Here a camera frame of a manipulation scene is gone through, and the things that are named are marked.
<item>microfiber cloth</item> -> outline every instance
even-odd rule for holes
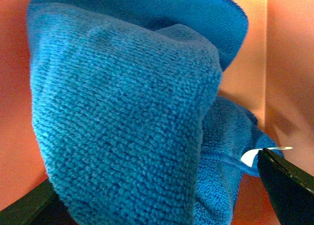
[[[217,97],[247,18],[231,0],[32,0],[33,127],[81,225],[230,224],[252,148],[274,146]]]

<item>white paper tag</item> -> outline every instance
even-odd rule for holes
[[[267,149],[269,149],[269,150],[291,150],[293,148],[292,147],[270,147]],[[253,149],[253,150],[249,150],[249,151],[245,152],[244,155],[241,157],[241,161],[244,162],[247,166],[252,167],[254,158],[260,150],[263,150],[263,148],[262,149]]]

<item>towel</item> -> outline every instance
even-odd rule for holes
[[[274,143],[217,97],[247,18],[231,0],[32,0],[33,127],[81,225],[230,224],[252,148]]]

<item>black object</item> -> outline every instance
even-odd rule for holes
[[[268,149],[258,170],[282,225],[314,225],[314,177]]]
[[[0,225],[76,225],[47,180],[0,212]]]

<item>pink wall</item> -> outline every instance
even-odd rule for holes
[[[268,0],[266,130],[314,175],[314,0]]]

